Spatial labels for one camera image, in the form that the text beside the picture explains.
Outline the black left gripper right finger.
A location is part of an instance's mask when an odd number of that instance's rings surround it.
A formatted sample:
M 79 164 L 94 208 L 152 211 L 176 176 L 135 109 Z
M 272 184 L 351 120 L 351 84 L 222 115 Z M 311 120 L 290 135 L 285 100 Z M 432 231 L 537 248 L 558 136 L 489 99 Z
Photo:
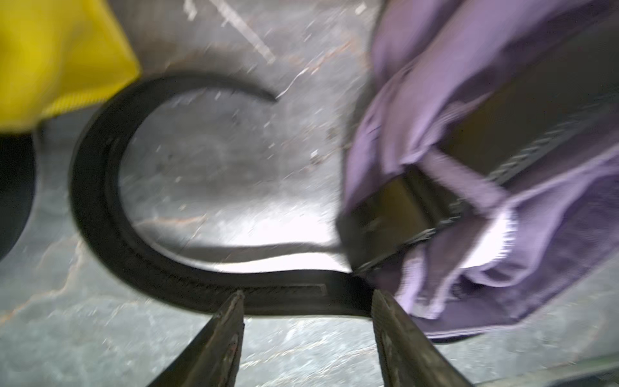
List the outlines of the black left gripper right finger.
M 385 386 L 470 386 L 424 333 L 382 290 L 372 295 L 372 324 Z

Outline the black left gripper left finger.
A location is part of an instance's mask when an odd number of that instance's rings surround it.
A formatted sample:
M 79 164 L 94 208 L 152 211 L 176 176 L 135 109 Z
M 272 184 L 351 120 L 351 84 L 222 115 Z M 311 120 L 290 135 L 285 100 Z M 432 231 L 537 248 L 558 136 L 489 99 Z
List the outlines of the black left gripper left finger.
M 240 369 L 244 295 L 233 293 L 151 386 L 233 386 Z

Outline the purple jacket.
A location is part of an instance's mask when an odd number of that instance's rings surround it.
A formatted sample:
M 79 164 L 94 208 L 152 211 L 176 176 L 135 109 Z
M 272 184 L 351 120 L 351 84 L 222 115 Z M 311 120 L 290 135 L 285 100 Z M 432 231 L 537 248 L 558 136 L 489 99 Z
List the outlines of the purple jacket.
M 618 250 L 618 4 L 391 1 L 348 151 L 354 270 L 434 340 L 519 324 Z

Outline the yellow trousers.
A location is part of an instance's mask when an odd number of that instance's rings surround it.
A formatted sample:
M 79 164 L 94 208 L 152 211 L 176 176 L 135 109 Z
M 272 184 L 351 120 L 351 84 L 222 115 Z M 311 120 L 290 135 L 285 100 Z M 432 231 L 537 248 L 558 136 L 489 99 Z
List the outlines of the yellow trousers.
M 141 74 L 106 1 L 1 3 L 1 132 L 101 103 Z

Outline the black leather belt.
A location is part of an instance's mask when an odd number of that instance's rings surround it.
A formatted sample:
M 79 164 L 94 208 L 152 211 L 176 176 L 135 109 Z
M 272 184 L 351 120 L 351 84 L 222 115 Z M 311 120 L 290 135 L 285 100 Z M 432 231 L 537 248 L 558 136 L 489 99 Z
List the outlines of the black leather belt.
M 372 291 L 359 275 L 329 270 L 221 273 L 175 261 L 132 227 L 119 193 L 127 145 L 155 109 L 179 94 L 217 89 L 275 103 L 269 90 L 204 72 L 162 74 L 133 82 L 90 122 L 70 172 L 74 220 L 85 241 L 114 275 L 161 301 L 212 313 L 233 293 L 259 316 L 367 316 Z M 552 149 L 585 129 L 618 100 L 618 14 L 599 15 L 545 59 L 519 75 L 450 135 L 442 150 L 492 181 L 506 184 Z M 403 180 L 412 218 L 388 214 L 387 190 L 369 198 L 336 226 L 343 251 L 360 271 L 376 268 L 448 228 L 464 209 L 464 195 L 432 182 L 420 168 Z
M 1 135 L 1 259 L 15 246 L 27 224 L 35 178 L 32 135 Z

